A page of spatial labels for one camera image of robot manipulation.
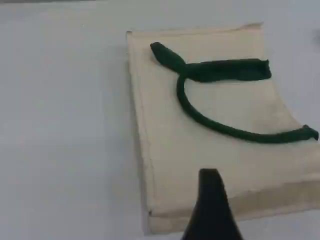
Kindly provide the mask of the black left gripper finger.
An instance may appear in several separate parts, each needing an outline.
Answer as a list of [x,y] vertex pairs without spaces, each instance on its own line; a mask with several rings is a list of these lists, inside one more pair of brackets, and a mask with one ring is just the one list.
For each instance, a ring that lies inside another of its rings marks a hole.
[[183,240],[242,240],[217,169],[202,168],[198,194]]

